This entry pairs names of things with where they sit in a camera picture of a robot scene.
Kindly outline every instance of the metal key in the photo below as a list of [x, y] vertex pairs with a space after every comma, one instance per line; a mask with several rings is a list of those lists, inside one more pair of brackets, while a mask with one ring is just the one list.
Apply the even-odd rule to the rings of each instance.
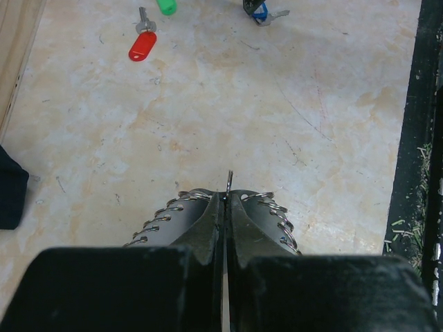
[[254, 19], [254, 21], [256, 22], [256, 24], [258, 26], [268, 26], [269, 24], [271, 24], [271, 22], [274, 19], [281, 17], [281, 16], [287, 16], [287, 15], [289, 15], [289, 10], [282, 10], [281, 12], [269, 13], [264, 21], [260, 21], [258, 19]]
[[155, 33], [157, 30], [157, 25], [154, 21], [150, 21], [146, 16], [146, 8], [140, 7], [138, 9], [140, 12], [140, 19], [141, 22], [136, 25], [136, 30], [138, 34], [143, 33], [144, 31], [147, 31], [149, 33]]

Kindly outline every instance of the beige tile floor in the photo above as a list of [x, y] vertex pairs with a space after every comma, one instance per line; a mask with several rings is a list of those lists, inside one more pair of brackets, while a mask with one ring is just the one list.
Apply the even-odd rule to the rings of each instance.
[[[178, 190], [276, 191], [307, 254], [379, 253], [420, 0], [48, 0], [3, 146], [30, 174], [0, 312], [51, 246], [120, 246]], [[138, 7], [157, 23], [127, 52]]]

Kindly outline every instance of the black cloth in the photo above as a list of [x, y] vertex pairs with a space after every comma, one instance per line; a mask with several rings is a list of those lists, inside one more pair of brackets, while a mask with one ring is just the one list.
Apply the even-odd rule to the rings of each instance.
[[29, 265], [0, 332], [213, 332], [206, 271], [183, 246], [48, 249]]
[[20, 222], [29, 174], [0, 146], [0, 230], [14, 230]]

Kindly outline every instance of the wooden board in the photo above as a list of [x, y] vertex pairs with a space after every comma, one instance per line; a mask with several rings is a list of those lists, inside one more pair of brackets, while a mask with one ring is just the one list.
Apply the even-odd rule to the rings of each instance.
[[14, 103], [45, 0], [0, 0], [0, 137]]

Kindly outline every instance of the red plastic tag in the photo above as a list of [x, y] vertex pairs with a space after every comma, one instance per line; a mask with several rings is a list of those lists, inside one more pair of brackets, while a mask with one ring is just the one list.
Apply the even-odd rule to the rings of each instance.
[[136, 42], [129, 50], [129, 58], [132, 61], [143, 61], [154, 47], [156, 41], [157, 36], [155, 33], [146, 32], [139, 34]]

